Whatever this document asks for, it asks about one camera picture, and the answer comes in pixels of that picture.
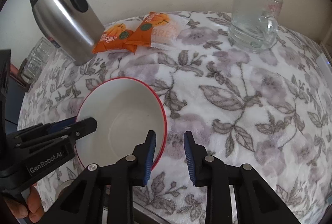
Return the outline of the person's left hand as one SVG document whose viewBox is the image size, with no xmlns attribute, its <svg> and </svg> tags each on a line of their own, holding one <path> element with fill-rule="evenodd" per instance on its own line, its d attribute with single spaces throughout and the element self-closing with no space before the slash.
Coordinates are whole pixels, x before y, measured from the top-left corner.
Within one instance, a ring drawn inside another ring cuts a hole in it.
<svg viewBox="0 0 332 224">
<path fill-rule="evenodd" d="M 45 211 L 42 206 L 40 194 L 35 188 L 36 186 L 37 183 L 33 184 L 30 187 L 30 194 L 26 201 L 27 206 L 20 204 L 14 200 L 4 198 L 7 206 L 16 218 L 29 217 L 32 223 L 37 223 L 43 217 Z"/>
</svg>

